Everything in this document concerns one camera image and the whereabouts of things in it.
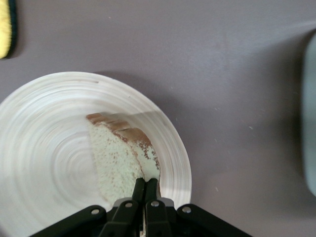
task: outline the white plate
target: white plate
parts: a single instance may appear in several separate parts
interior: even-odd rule
[[[46,75],[0,105],[0,229],[29,236],[89,205],[111,208],[97,189],[85,115],[119,114],[150,138],[161,165],[162,197],[190,202],[191,170],[166,115],[117,80],[91,73]]]

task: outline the gray table surface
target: gray table surface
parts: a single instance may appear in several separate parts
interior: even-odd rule
[[[302,57],[314,0],[17,0],[0,101],[61,71],[153,100],[187,149],[192,203],[255,237],[316,236],[302,170]]]

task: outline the sponge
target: sponge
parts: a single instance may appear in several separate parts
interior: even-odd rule
[[[0,58],[8,57],[16,44],[15,0],[0,0]]]

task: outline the light blue object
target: light blue object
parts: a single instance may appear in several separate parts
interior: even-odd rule
[[[302,101],[305,178],[310,191],[316,196],[316,35],[305,54]]]

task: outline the bread slice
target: bread slice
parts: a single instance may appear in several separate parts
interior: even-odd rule
[[[131,197],[137,178],[159,180],[157,155],[142,130],[100,113],[86,118],[99,190],[107,201],[113,204],[119,198]]]

